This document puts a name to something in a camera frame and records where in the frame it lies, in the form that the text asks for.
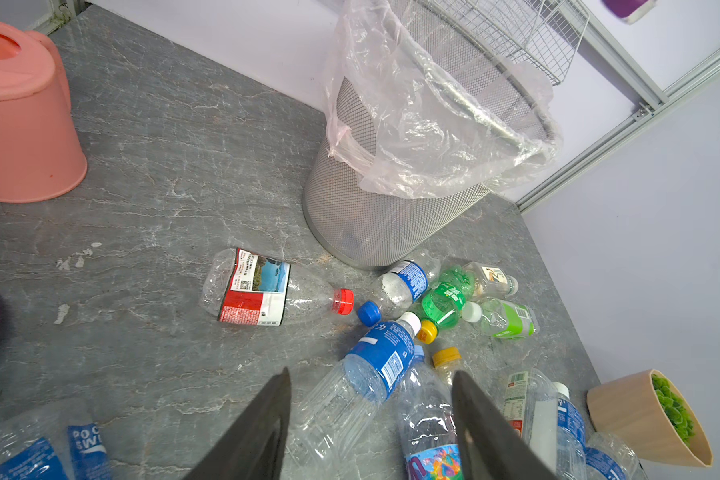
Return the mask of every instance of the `green succulent plant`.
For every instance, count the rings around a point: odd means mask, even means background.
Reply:
[[[659,403],[664,408],[666,417],[672,422],[677,435],[688,445],[690,438],[695,435],[691,414],[682,404],[682,399],[670,390],[669,380],[658,375],[652,375],[651,379],[653,379],[653,390],[656,392],[656,397],[659,398]]]

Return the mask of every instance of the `flower pot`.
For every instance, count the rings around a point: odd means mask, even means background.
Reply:
[[[658,370],[645,370],[589,390],[586,405],[595,429],[622,437],[645,460],[687,467],[712,466],[710,443],[690,405],[670,381],[670,390],[682,398],[693,420],[695,435],[687,446],[653,391],[652,374],[666,378]]]

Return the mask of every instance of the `yellow bottle cap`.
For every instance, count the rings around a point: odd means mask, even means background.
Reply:
[[[416,335],[416,338],[423,343],[432,343],[438,336],[438,327],[430,320],[422,320],[422,329]]]
[[[458,352],[458,348],[455,346],[445,350],[440,350],[432,355],[432,364],[435,367],[439,367],[444,363],[452,362],[453,360],[461,360],[461,353]]]

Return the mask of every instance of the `marble surface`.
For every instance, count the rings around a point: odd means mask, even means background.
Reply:
[[[313,265],[358,297],[374,274],[327,254],[302,216],[321,112],[95,6],[52,38],[89,170],[63,197],[0,204],[0,419],[79,396],[115,478],[181,478],[270,376],[287,366],[298,401],[365,331],[354,314],[220,324],[198,306],[213,255],[244,246]],[[461,324],[441,346],[499,401],[508,369],[536,365],[586,417],[598,380],[517,208],[486,197],[424,246],[505,267],[542,321],[514,342]],[[348,478],[404,477],[392,411]]]

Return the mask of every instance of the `pink plastic pitcher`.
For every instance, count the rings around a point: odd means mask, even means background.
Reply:
[[[0,22],[0,202],[47,200],[83,181],[88,164],[70,109],[56,45]]]

